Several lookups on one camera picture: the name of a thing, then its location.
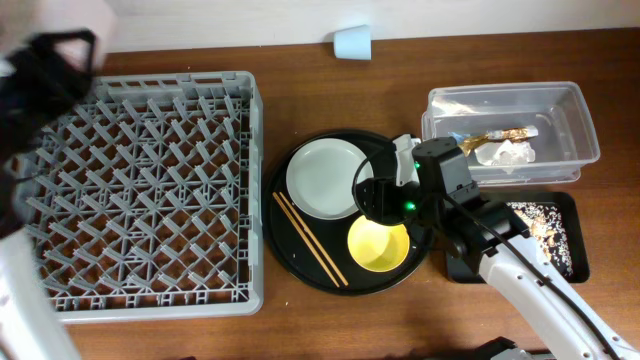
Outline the gold foil snack wrapper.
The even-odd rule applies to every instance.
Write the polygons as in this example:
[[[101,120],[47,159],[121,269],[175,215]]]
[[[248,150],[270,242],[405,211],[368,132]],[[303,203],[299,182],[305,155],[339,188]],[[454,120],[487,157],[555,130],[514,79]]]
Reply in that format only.
[[[501,142],[506,140],[509,140],[511,142],[521,142],[530,138],[537,137],[538,135],[539,130],[535,126],[492,130],[482,135],[472,135],[465,137],[458,144],[458,147],[462,150],[465,156],[469,156],[474,149],[488,142]]]

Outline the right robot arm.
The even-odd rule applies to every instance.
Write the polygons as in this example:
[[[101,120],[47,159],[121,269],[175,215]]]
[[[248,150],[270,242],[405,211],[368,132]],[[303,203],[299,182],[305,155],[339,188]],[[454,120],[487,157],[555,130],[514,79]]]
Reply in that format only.
[[[548,261],[514,210],[483,196],[453,138],[398,139],[390,148],[394,176],[352,180],[367,219],[442,236],[446,251],[507,299],[555,358],[638,358]]]

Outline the grey plastic dishwasher rack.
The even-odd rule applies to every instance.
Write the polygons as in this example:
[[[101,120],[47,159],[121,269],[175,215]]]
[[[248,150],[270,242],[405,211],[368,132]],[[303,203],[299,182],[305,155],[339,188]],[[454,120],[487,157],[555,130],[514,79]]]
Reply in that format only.
[[[262,110],[245,71],[101,77],[7,162],[60,320],[262,307]]]

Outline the blue plastic cup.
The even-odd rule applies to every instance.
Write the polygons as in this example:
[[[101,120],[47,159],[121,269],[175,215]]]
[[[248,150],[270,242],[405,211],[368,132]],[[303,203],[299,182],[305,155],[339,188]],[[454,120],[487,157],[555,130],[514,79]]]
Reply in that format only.
[[[372,59],[370,26],[360,25],[336,31],[333,36],[333,49],[338,59],[370,61]]]

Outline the black rectangular waste tray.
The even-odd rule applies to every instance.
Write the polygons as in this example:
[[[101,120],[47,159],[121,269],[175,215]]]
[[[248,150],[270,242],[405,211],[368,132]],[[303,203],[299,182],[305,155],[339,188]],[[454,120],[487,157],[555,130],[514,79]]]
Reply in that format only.
[[[483,196],[488,201],[501,202],[506,204],[508,202],[534,202],[544,205],[557,205],[562,215],[564,227],[567,230],[574,273],[570,277],[565,277],[559,271],[558,272],[569,283],[584,283],[589,279],[590,268],[580,226],[577,206],[574,199],[568,193],[543,191],[508,191],[484,192]]]

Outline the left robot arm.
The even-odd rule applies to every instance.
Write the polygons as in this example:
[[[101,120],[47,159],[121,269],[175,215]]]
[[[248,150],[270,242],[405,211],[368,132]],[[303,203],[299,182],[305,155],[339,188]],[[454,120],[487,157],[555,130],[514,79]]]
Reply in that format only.
[[[5,57],[1,78],[1,162],[89,93],[96,36],[88,29],[40,33]],[[33,240],[13,204],[20,180],[1,171],[1,354],[9,359],[78,359],[39,279]]]

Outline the grey round plate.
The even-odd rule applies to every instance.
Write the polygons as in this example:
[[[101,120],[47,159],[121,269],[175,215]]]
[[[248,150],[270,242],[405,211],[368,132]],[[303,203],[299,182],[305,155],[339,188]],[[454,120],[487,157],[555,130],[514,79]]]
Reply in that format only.
[[[365,153],[351,142],[321,138],[299,148],[286,169],[286,189],[305,214],[338,220],[358,211],[352,182]]]

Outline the clear plastic waste bin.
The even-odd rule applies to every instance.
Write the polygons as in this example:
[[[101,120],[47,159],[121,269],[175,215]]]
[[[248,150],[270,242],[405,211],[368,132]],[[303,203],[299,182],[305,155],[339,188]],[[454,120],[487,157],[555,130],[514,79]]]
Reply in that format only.
[[[422,116],[422,138],[473,136],[490,130],[534,126],[535,160],[485,166],[468,157],[482,187],[568,183],[599,160],[600,147],[586,100],[574,82],[527,82],[436,88]]]

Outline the food scraps pile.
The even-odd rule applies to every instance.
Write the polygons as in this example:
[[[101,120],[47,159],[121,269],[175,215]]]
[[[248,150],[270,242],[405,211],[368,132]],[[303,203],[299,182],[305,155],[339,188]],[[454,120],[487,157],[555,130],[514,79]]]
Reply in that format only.
[[[573,271],[567,230],[557,205],[508,202],[507,205],[529,227],[547,260],[565,277]]]

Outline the silver white wrapper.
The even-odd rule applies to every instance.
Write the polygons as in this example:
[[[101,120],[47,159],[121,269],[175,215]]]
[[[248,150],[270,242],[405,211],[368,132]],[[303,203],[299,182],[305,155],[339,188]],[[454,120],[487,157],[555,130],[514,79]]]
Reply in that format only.
[[[535,150],[527,141],[488,142],[474,150],[476,159],[484,166],[517,166],[532,163]]]

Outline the yellow bowl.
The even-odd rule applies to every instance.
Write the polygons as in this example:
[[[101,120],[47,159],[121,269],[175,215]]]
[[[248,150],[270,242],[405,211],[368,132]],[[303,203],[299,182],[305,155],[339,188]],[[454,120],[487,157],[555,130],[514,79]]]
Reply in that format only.
[[[411,247],[404,225],[381,225],[365,216],[360,216],[351,225],[347,246],[351,257],[360,267],[376,273],[398,268],[407,258]]]

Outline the pink plastic cup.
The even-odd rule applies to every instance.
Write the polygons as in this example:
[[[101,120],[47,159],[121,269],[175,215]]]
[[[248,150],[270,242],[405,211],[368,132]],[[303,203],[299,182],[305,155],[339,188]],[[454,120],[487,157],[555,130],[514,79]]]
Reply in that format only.
[[[93,65],[101,68],[117,15],[103,0],[1,0],[1,76],[14,68],[8,56],[38,34],[90,30],[96,37]]]

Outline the round black serving tray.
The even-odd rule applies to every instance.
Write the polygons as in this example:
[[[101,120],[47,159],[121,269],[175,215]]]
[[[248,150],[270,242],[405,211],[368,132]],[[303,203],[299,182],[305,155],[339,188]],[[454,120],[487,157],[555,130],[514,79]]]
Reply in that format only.
[[[265,242],[289,273],[315,289],[341,296],[360,296],[392,288],[411,276],[421,265],[433,245],[433,237],[430,234],[419,227],[412,227],[409,230],[411,242],[408,256],[403,263],[388,272],[372,272],[358,265],[348,251],[347,234],[351,224],[359,217],[358,214],[340,220],[325,221],[303,213],[302,219],[347,280],[345,285],[336,285],[273,198],[275,192],[287,192],[286,170],[297,150],[315,139],[323,138],[346,140],[357,146],[365,155],[371,155],[375,175],[390,176],[395,172],[395,156],[389,151],[392,140],[370,131],[336,130],[320,133],[296,144],[281,156],[263,187],[262,222]]]

